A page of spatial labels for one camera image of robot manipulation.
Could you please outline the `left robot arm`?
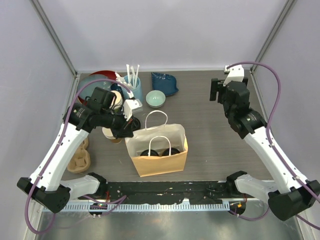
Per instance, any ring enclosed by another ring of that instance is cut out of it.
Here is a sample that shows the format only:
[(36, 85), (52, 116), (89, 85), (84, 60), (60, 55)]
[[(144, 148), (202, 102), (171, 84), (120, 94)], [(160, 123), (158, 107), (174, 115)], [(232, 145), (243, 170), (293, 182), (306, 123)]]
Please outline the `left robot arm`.
[(52, 213), (59, 213), (70, 200), (93, 196), (100, 200), (107, 192), (107, 180), (89, 173), (84, 177), (63, 181), (62, 176), (81, 143), (96, 127), (110, 129), (116, 138), (131, 138), (133, 113), (142, 103), (131, 93), (120, 111), (112, 108), (113, 92), (96, 87), (86, 103), (74, 103), (63, 117), (59, 133), (39, 167), (22, 177), (17, 187)]

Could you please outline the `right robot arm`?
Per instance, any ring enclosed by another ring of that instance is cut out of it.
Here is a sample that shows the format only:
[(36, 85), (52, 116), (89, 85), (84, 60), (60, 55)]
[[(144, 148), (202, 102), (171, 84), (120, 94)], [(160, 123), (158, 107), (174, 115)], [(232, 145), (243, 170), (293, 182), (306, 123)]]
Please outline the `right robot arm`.
[(267, 123), (259, 112), (250, 107), (248, 80), (231, 81), (213, 78), (210, 101), (222, 104), (230, 127), (259, 156), (273, 178), (266, 182), (253, 178), (245, 171), (227, 177), (226, 193), (233, 198), (247, 194), (266, 203), (271, 212), (285, 221), (313, 206), (320, 194), (317, 180), (308, 180), (283, 153)]

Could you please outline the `brown paper cup stack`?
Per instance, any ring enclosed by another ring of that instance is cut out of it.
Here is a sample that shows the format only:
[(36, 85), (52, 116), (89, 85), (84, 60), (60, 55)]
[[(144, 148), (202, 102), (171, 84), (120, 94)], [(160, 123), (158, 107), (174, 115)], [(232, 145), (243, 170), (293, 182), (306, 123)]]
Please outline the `brown paper cup stack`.
[(119, 144), (122, 139), (121, 138), (116, 138), (113, 133), (112, 133), (112, 130), (110, 128), (105, 128), (103, 127), (102, 128), (102, 133), (103, 135), (108, 139), (110, 140), (113, 144)]

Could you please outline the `brown paper bag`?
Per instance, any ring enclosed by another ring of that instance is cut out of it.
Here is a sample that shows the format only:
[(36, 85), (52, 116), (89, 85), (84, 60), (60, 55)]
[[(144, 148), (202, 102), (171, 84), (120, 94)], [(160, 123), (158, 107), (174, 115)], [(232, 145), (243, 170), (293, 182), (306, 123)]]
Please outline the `brown paper bag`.
[[(181, 172), (185, 168), (188, 155), (188, 142), (185, 128), (181, 124), (168, 124), (147, 127), (133, 132), (133, 137), (125, 138), (125, 145), (135, 169), (140, 177)], [(176, 148), (179, 154), (162, 156), (167, 148)], [(140, 156), (144, 150), (155, 150), (159, 156)]]

